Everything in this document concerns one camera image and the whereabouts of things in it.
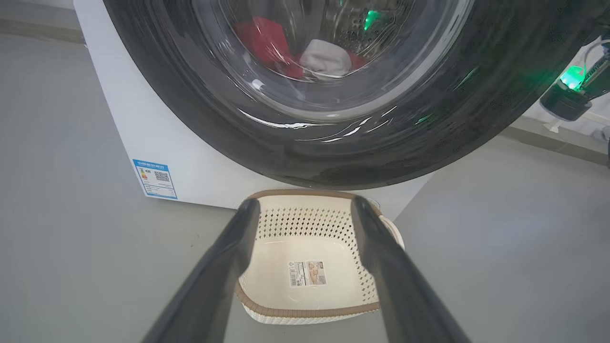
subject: laundry basket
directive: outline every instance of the laundry basket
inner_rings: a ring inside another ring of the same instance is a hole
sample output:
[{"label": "laundry basket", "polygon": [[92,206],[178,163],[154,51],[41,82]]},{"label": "laundry basket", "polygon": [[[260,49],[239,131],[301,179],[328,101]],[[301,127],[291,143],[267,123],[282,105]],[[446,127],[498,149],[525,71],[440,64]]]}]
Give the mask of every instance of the laundry basket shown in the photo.
[{"label": "laundry basket", "polygon": [[[235,293],[267,324],[314,324],[379,309],[362,266],[351,219],[353,194],[268,190],[251,196],[260,219],[250,265]],[[396,226],[376,213],[404,248]]]}]

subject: barcode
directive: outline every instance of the barcode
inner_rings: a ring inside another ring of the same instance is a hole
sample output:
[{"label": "barcode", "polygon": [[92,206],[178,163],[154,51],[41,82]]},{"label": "barcode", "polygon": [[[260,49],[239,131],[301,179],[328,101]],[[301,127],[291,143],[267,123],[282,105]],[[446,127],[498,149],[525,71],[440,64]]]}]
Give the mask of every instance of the barcode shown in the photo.
[{"label": "barcode", "polygon": [[157,178],[157,181],[170,182],[170,178],[169,178],[169,174],[168,173],[161,173],[160,171],[155,171],[154,172],[154,177]]},{"label": "barcode", "polygon": [[290,285],[296,287],[296,270],[290,269]]}]

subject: laundry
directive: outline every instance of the laundry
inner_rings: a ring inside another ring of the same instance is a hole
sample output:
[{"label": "laundry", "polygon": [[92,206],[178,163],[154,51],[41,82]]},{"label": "laundry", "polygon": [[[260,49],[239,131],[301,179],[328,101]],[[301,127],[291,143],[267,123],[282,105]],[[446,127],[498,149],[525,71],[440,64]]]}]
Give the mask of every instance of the laundry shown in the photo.
[{"label": "laundry", "polygon": [[235,24],[234,29],[248,51],[263,65],[290,78],[301,79],[309,75],[332,80],[367,63],[365,58],[319,39],[311,40],[302,54],[293,56],[282,26],[259,16]]}]

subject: product label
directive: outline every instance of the product label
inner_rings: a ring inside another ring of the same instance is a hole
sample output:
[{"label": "product label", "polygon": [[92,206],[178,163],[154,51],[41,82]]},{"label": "product label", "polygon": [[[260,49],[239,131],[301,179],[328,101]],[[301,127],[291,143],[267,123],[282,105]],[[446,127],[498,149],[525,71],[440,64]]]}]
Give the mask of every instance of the product label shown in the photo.
[{"label": "product label", "polygon": [[151,197],[178,199],[170,169],[165,164],[158,164],[134,159],[135,168],[144,191]]},{"label": "product label", "polygon": [[309,287],[326,284],[322,261],[288,262],[290,287]]}]

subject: washing machine door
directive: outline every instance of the washing machine door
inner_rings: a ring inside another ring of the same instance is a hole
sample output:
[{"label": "washing machine door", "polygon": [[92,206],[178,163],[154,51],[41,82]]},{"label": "washing machine door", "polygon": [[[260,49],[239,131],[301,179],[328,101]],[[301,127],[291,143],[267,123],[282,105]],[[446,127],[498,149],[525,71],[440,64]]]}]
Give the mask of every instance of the washing machine door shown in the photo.
[{"label": "washing machine door", "polygon": [[140,71],[194,133],[304,187],[443,167],[540,97],[604,1],[104,0]]}]

